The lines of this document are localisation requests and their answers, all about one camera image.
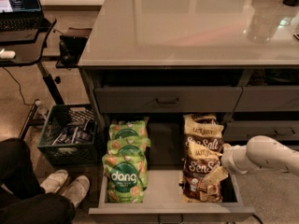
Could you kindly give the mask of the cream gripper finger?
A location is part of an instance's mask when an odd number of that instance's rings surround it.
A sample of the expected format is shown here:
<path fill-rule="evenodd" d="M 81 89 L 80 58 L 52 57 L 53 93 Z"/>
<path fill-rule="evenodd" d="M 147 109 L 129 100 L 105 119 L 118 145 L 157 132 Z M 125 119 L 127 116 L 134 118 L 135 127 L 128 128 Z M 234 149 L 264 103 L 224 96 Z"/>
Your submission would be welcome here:
<path fill-rule="evenodd" d="M 206 185 L 216 185 L 228 177 L 228 172 L 222 166 L 215 166 L 211 172 L 203 178 Z"/>

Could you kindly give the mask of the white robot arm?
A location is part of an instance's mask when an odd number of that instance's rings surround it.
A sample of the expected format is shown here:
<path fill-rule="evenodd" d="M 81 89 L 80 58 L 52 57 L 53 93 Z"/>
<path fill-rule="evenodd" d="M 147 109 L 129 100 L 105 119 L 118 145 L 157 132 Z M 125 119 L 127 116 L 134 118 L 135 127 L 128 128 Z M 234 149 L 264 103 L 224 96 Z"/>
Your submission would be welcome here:
<path fill-rule="evenodd" d="M 299 152 L 264 135 L 250 138 L 244 146 L 225 144 L 221 163 L 203 179 L 206 185 L 215 185 L 229 174 L 284 170 L 299 176 Z"/>

